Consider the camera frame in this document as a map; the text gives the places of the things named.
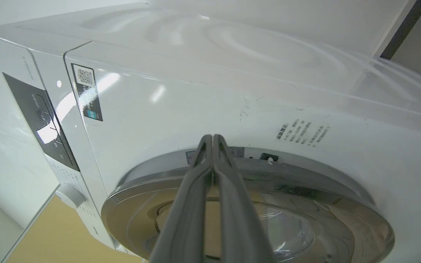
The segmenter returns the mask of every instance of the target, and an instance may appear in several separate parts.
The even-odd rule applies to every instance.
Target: beige floor
[[[115,251],[85,228],[72,208],[54,197],[7,263],[141,263],[142,258]]]

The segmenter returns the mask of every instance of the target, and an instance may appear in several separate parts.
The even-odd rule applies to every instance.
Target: black control panel
[[[42,150],[60,163],[79,171],[48,93],[5,73],[3,75]]]

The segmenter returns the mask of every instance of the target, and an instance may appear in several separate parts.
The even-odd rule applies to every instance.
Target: washing machine door
[[[164,230],[190,167],[153,174],[144,171],[183,154],[162,155],[133,169],[102,207],[110,234],[143,258],[149,259]],[[277,262],[374,263],[388,255],[394,244],[393,230],[363,189],[339,171],[333,175],[332,168],[321,163],[279,154],[313,169],[278,163],[276,155],[266,155],[266,160],[234,159]],[[232,155],[241,156],[238,151]],[[331,172],[326,176],[315,170]],[[204,206],[205,260],[220,261],[223,221],[217,187],[208,190]]]

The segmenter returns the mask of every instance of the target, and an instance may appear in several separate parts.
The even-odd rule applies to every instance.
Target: qr code
[[[92,75],[92,72],[78,68],[77,76],[79,77],[78,81],[80,83],[88,84],[90,86],[94,85],[94,76]]]

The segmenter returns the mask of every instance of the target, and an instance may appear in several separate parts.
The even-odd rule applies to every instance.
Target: front-load washing machine
[[[270,25],[147,3],[55,15],[0,26],[0,70],[58,196],[113,249],[150,257],[220,134],[276,261],[420,262],[421,76]],[[202,205],[210,262],[221,194]]]

